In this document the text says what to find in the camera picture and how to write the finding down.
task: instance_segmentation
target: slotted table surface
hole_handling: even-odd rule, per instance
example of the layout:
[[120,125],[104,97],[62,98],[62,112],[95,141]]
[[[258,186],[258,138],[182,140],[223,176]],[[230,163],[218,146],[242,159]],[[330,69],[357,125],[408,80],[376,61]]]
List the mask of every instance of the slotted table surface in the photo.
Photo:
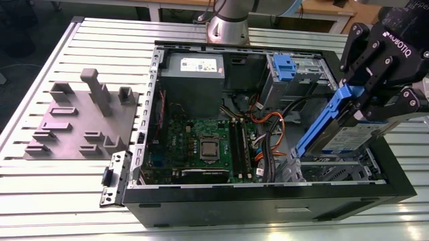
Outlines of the slotted table surface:
[[[126,235],[128,240],[429,239],[426,118],[402,123],[386,135],[418,195],[333,222],[144,228],[126,208],[99,208],[108,161],[23,160],[52,100],[47,91],[53,81],[70,82],[74,90],[88,90],[79,74],[83,68],[96,68],[108,90],[130,86],[140,93],[142,103],[155,40],[206,42],[205,26],[108,19],[86,19],[68,26],[0,136],[0,238],[106,240]],[[345,41],[345,35],[250,29],[251,45],[333,50],[338,57]],[[142,110],[138,107],[135,127]]]

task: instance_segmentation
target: green circuit board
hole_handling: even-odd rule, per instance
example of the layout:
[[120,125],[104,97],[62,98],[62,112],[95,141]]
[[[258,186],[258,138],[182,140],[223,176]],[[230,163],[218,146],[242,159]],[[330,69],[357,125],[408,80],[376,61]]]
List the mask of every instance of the green circuit board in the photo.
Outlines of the green circuit board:
[[[246,139],[250,140],[255,133],[255,125],[245,124]],[[213,140],[219,144],[219,159],[202,160],[202,143]],[[230,121],[210,119],[172,119],[168,122],[166,148],[162,153],[152,153],[151,159],[155,167],[155,183],[168,184],[171,169],[223,169],[230,171],[230,183],[255,182],[254,171],[250,163],[246,165],[251,176],[238,176],[234,172],[231,145],[230,145]]]

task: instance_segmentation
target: cable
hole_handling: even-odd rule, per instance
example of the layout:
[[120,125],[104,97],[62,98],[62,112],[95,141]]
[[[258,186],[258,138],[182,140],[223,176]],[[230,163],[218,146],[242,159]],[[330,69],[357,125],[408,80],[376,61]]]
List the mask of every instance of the cable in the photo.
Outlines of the cable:
[[[306,97],[302,97],[299,98],[298,100],[293,101],[287,106],[286,108],[283,109],[282,111],[282,118],[285,118],[289,114],[290,111],[293,111],[293,109],[301,104],[303,103],[305,101],[310,100],[310,99],[315,99],[315,98],[331,98],[333,97],[333,93],[330,94],[315,94],[315,95],[310,95],[310,96],[306,96]],[[266,134],[266,138],[265,138],[265,143],[266,143],[266,146],[270,147],[270,139],[271,139],[271,133],[275,129],[275,125],[277,125],[277,122],[278,120],[275,120],[271,124],[271,127],[270,127],[270,130],[267,131],[267,134]],[[274,163],[274,157],[273,157],[273,153],[271,152],[267,152],[263,157],[266,159],[269,159],[269,164],[271,164],[271,161],[273,161],[273,164],[274,164],[274,169],[275,169],[275,163]]]
[[299,17],[298,18],[303,18],[303,5],[301,4],[301,11],[299,11]]
[[223,1],[219,9],[213,13],[213,15],[211,15],[211,17],[210,17],[209,19],[206,19],[206,20],[203,20],[203,21],[194,20],[194,22],[198,23],[198,24],[205,24],[205,23],[207,23],[207,22],[219,14],[219,12],[221,12],[223,6],[226,5],[226,3],[227,3],[227,0]]
[[274,151],[279,147],[279,145],[282,143],[283,136],[285,136],[285,131],[286,131],[285,119],[282,117],[282,114],[279,114],[278,112],[269,113],[263,118],[255,119],[254,116],[253,116],[253,110],[255,108],[255,104],[257,104],[258,100],[259,100],[259,96],[257,96],[255,103],[253,104],[253,106],[250,107],[250,110],[249,110],[250,119],[253,120],[253,122],[265,123],[274,115],[277,115],[279,117],[274,122],[277,122],[278,120],[281,120],[281,122],[282,122],[282,134],[281,134],[281,137],[279,137],[274,147],[271,148],[271,150]]
[[211,4],[211,0],[209,0],[206,11],[202,13],[202,15],[199,15],[198,18],[203,18],[205,15],[209,13],[210,4]]
[[37,64],[12,64],[12,65],[8,65],[5,67],[1,67],[0,69],[7,69],[7,68],[11,68],[11,67],[15,67],[15,66],[35,66],[35,67],[39,67],[39,68],[43,68],[40,65]]
[[223,111],[223,113],[231,117],[231,118],[239,118],[233,112],[227,111],[223,107],[223,105],[219,106],[219,109]]
[[183,109],[183,106],[179,104],[179,103],[170,103],[170,106],[172,106],[172,105],[175,105],[175,106],[179,106],[180,107],[180,110],[182,110],[182,112],[186,114],[186,111],[184,111],[184,109]]
[[155,136],[154,136],[154,139],[152,139],[152,143],[158,138],[160,125],[162,125],[162,122],[163,122],[163,110],[164,110],[164,105],[166,105],[166,96],[163,95],[160,90],[159,90],[159,96],[160,96],[160,100],[162,100],[162,105],[160,105],[160,114],[159,114],[159,120],[158,120],[158,127],[156,127],[156,131],[155,131]]
[[229,113],[230,116],[233,115],[233,117],[235,118],[242,118],[242,117],[246,117],[245,115],[242,114],[235,114],[231,109],[229,107],[226,107],[223,104],[221,105],[221,110],[225,112],[225,113]]
[[241,107],[239,107],[235,99],[237,99],[237,94],[234,93],[234,94],[231,95],[231,102],[233,102],[234,108],[238,110],[239,115],[243,116],[247,120],[251,121],[251,118],[246,116],[246,114],[249,113],[249,111],[247,111],[247,112],[243,112],[243,111],[242,111],[242,109],[241,109]]
[[273,156],[273,152],[270,151],[271,146],[270,146],[270,138],[267,138],[270,135],[267,133],[266,135],[266,159],[269,162],[269,172],[270,172],[270,178],[269,178],[269,182],[274,182],[274,178],[275,178],[275,160],[274,160],[274,156]]
[[269,159],[267,157],[267,151],[266,151],[266,139],[262,141],[262,155],[263,155],[263,175],[262,175],[262,182],[269,182],[270,180],[270,171],[269,171]]
[[266,137],[266,134],[263,134],[262,136],[259,136],[254,141],[253,143],[258,143],[263,138]]
[[[273,152],[273,156],[286,156],[287,154],[286,153],[282,153],[282,152]],[[257,154],[255,156],[255,161],[259,161],[261,159],[263,158],[263,154],[262,152],[259,154]]]

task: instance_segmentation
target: black cable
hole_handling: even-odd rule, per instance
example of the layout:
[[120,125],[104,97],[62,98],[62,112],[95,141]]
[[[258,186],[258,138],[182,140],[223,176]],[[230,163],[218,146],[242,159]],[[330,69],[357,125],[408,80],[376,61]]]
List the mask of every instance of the black cable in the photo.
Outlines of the black cable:
[[[306,96],[306,97],[302,97],[299,98],[298,100],[293,101],[287,106],[286,108],[283,109],[282,111],[282,117],[285,118],[289,114],[289,112],[291,112],[294,110],[294,108],[301,104],[303,103],[305,101],[310,100],[310,99],[315,99],[315,98],[327,98],[330,99],[333,97],[333,93],[329,93],[329,94],[315,94],[315,95],[310,95],[310,96]],[[273,157],[273,153],[271,153],[271,146],[270,146],[270,139],[271,139],[271,133],[275,129],[275,126],[278,125],[278,121],[279,121],[279,118],[277,117],[275,120],[273,121],[271,123],[271,127],[270,127],[270,130],[267,131],[267,134],[266,134],[266,137],[265,137],[265,146],[269,147],[269,152],[266,152],[263,154],[263,158],[267,159],[269,161],[269,164],[274,164],[274,169],[273,167],[270,168],[271,169],[271,172],[273,172],[273,180],[271,182],[274,182],[274,176],[275,176],[275,163],[274,163],[274,157]]]
[[266,150],[266,139],[262,140],[262,155],[263,155],[263,175],[262,175],[262,182],[269,182],[270,180],[270,162],[266,158],[267,150]]
[[207,8],[206,11],[202,13],[199,16],[205,16],[209,13],[209,8],[210,8],[211,0],[209,0]]
[[303,5],[301,4],[301,12],[299,12],[299,18],[303,18]]
[[239,104],[237,103],[235,101],[235,98],[237,98],[237,94],[234,93],[231,95],[231,102],[233,102],[233,105],[234,105],[234,108],[237,109],[237,111],[239,112],[239,114],[242,114],[245,116],[246,119],[250,119],[247,116],[246,116],[246,112],[242,111],[241,107],[239,107]]
[[203,20],[203,21],[194,20],[194,22],[198,23],[198,24],[205,24],[205,23],[207,23],[215,16],[218,16],[218,14],[219,14],[223,6],[226,5],[226,3],[227,3],[227,0],[223,1],[219,9],[213,13],[213,15],[211,15],[211,17],[210,17],[209,19],[206,19],[206,20]]

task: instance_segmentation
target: floor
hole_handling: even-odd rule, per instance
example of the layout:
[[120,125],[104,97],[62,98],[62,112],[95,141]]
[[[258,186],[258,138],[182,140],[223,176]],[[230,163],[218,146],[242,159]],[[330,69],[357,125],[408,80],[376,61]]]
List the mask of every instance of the floor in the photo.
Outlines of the floor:
[[[62,3],[62,7],[63,10],[56,12],[49,2],[35,1],[33,10],[39,24],[28,29],[36,46],[36,50],[29,56],[11,58],[0,51],[0,73],[8,80],[4,85],[0,85],[0,132],[20,104],[72,17],[86,16],[123,20],[138,20],[140,18],[140,20],[150,20],[148,11],[144,8],[74,3]],[[199,16],[195,11],[163,10],[162,18],[164,22],[191,23],[191,19],[195,16]],[[269,16],[251,16],[249,24],[250,27],[257,28],[270,28],[273,26]]]

